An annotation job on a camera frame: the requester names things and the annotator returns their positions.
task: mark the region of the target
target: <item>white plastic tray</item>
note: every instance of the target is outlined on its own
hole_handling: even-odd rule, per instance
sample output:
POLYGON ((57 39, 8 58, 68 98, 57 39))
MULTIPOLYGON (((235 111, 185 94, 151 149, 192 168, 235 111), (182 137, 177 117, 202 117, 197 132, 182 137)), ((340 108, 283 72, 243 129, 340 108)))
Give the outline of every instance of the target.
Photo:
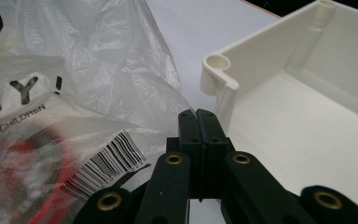
POLYGON ((294 193, 358 203, 358 11, 318 1, 205 57, 201 89, 237 150, 294 193))

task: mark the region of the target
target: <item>barcode label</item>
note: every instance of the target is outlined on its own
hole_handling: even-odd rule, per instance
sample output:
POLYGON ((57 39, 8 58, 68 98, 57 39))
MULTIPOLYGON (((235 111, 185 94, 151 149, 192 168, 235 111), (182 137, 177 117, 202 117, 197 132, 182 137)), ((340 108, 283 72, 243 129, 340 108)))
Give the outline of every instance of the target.
POLYGON ((130 135, 119 133, 100 152, 91 157, 60 189, 86 201, 93 193, 112 185, 121 187, 144 168, 146 158, 130 135))

